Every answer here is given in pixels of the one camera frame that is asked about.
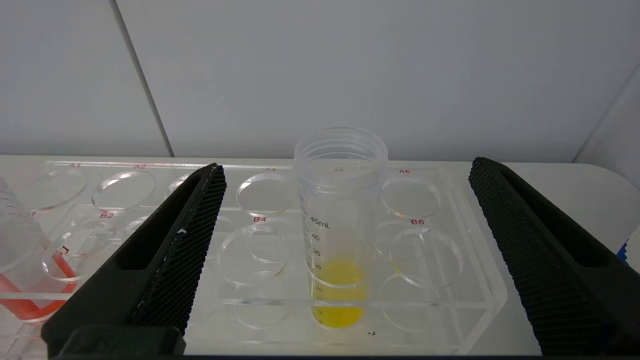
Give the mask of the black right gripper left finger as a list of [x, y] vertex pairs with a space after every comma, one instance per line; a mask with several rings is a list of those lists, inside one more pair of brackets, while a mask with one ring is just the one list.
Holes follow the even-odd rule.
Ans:
[[47, 357], [181, 357], [226, 189], [221, 164], [192, 173], [45, 322]]

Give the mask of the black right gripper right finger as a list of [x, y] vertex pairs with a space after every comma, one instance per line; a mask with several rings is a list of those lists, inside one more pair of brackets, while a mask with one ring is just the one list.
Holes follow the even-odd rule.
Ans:
[[544, 355], [638, 356], [640, 276], [507, 166], [468, 176]]

